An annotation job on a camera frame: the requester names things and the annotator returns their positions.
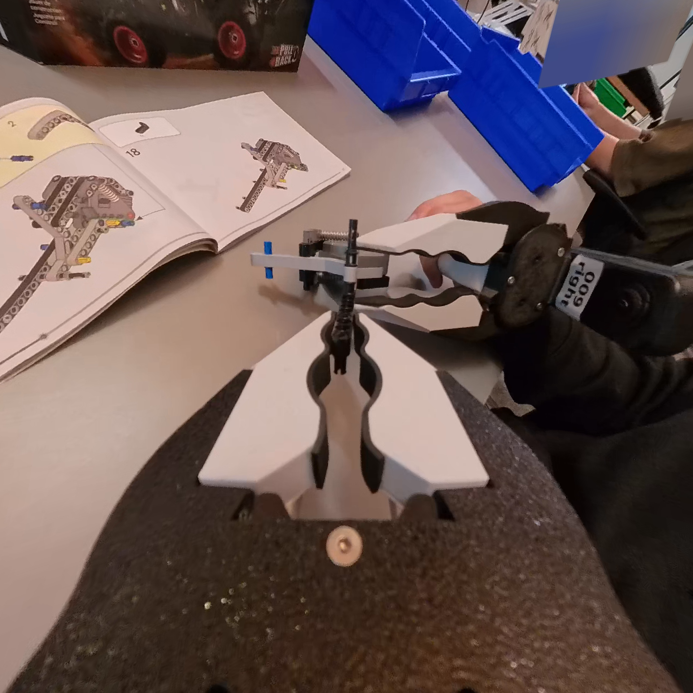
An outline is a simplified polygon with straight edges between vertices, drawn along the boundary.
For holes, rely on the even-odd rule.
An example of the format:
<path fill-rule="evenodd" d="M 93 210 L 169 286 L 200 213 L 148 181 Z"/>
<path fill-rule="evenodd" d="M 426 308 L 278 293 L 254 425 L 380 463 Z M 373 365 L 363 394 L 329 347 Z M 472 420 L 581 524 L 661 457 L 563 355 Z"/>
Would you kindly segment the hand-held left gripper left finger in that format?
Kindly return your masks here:
<path fill-rule="evenodd" d="M 348 515 L 344 454 L 330 441 L 339 393 L 323 313 L 257 362 L 198 474 L 205 487 L 277 496 L 292 518 Z"/>

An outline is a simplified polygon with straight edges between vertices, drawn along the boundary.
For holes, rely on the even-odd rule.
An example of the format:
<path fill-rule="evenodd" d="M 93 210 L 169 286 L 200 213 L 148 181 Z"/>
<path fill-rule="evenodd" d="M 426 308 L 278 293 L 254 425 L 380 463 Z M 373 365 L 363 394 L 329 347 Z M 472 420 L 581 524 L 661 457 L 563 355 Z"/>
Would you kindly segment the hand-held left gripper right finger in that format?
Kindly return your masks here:
<path fill-rule="evenodd" d="M 352 471 L 352 515 L 394 515 L 412 496 L 485 488 L 490 476 L 455 411 L 438 370 L 366 315 L 362 351 L 376 367 L 377 392 L 360 383 L 365 363 L 352 357 L 352 390 L 358 409 Z M 383 457 L 380 485 L 372 492 L 363 477 L 362 415 L 370 442 Z"/>

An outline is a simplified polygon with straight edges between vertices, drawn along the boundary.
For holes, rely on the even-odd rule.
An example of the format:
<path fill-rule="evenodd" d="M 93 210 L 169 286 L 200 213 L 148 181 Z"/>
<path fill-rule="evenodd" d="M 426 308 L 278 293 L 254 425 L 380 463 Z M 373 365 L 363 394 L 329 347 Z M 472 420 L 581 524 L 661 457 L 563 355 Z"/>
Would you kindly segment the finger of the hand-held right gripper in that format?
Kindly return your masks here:
<path fill-rule="evenodd" d="M 427 333 L 476 328 L 484 313 L 479 297 L 462 286 L 357 289 L 355 305 L 372 319 Z"/>
<path fill-rule="evenodd" d="M 409 253 L 428 257 L 460 256 L 463 263 L 487 265 L 498 253 L 509 226 L 502 223 L 462 220 L 452 213 L 401 222 L 370 231 L 358 238 L 359 268 L 381 269 L 388 260 L 380 256 Z"/>

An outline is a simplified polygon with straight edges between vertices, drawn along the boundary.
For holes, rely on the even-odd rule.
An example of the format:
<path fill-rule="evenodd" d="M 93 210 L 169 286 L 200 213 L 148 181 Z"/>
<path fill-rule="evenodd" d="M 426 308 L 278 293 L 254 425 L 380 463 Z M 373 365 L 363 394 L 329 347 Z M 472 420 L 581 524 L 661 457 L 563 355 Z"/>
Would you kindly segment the grey black lego assembly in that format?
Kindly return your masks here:
<path fill-rule="evenodd" d="M 366 265 L 359 265 L 358 221 L 351 219 L 345 232 L 305 231 L 297 256 L 274 254 L 273 244 L 266 241 L 263 253 L 251 253 L 250 258 L 252 266 L 264 268 L 267 279 L 273 278 L 275 268 L 298 271 L 306 291 L 312 290 L 325 276 L 340 280 L 341 293 L 328 344 L 334 358 L 334 372 L 345 375 L 351 353 L 356 290 L 386 288 L 389 284 L 384 255 L 374 253 L 366 257 Z"/>

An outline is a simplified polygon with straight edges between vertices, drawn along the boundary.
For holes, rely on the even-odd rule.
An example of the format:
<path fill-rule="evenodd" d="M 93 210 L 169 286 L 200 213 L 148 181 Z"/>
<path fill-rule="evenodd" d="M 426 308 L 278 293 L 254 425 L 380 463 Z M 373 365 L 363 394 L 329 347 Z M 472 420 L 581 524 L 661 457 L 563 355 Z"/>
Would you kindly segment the person's right forearm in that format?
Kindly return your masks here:
<path fill-rule="evenodd" d="M 692 423 L 692 362 L 634 353 L 550 308 L 491 341 L 511 398 L 543 430 L 615 435 Z"/>

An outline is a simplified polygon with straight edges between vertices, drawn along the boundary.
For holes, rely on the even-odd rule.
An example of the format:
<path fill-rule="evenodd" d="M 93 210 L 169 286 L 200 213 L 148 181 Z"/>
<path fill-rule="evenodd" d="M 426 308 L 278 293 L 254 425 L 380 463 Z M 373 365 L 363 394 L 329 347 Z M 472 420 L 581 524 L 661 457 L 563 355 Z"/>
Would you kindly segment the lego instruction booklet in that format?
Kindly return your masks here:
<path fill-rule="evenodd" d="M 1 108 L 1 381 L 43 359 L 153 270 L 215 254 L 349 176 L 256 92 L 87 123 Z"/>

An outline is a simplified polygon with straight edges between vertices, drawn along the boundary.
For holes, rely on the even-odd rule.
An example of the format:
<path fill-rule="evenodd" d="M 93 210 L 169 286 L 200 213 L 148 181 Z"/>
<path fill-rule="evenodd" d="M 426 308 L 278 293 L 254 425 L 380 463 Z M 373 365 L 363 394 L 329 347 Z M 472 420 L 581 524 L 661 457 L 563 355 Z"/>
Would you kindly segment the lego set box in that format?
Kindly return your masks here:
<path fill-rule="evenodd" d="M 2 1 L 1 45 L 43 65 L 296 72 L 313 1 Z"/>

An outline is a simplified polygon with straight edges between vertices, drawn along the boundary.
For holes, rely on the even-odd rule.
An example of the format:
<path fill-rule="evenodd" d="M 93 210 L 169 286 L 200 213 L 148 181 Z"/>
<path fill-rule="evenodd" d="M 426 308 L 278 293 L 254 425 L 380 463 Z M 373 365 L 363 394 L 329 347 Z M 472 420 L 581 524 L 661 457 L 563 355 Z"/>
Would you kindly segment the person's right hand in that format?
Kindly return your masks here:
<path fill-rule="evenodd" d="M 407 221 L 427 218 L 440 213 L 463 213 L 481 205 L 481 200 L 476 196 L 467 191 L 457 190 L 444 195 L 439 195 L 421 203 L 410 214 Z M 432 288 L 440 288 L 443 284 L 444 278 L 439 270 L 437 260 L 435 258 L 420 256 L 420 266 Z"/>

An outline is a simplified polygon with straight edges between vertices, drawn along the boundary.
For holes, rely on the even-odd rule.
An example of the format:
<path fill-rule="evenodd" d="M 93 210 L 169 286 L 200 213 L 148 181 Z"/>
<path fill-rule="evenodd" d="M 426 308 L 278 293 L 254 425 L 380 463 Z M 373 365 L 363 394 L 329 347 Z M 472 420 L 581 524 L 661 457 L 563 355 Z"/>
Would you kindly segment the blue plastic bin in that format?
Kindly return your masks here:
<path fill-rule="evenodd" d="M 426 1 L 315 1 L 308 35 L 381 111 L 428 103 L 461 71 L 434 41 L 457 36 Z"/>
<path fill-rule="evenodd" d="M 538 86 L 528 53 L 481 38 L 448 97 L 524 186 L 535 193 L 580 168 L 595 144 L 589 122 L 562 86 Z"/>
<path fill-rule="evenodd" d="M 477 24 L 456 1 L 408 1 L 424 21 L 423 34 L 460 70 L 481 38 L 517 51 L 520 40 Z"/>

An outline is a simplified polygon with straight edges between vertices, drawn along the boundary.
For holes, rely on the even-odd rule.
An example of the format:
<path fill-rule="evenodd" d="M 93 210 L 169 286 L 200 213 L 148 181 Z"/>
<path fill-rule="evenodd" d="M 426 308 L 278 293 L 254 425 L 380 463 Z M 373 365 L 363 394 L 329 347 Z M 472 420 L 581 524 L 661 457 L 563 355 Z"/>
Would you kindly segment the green plastic bin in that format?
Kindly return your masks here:
<path fill-rule="evenodd" d="M 593 82 L 593 90 L 600 103 L 619 118 L 627 113 L 630 106 L 623 94 L 606 78 Z"/>

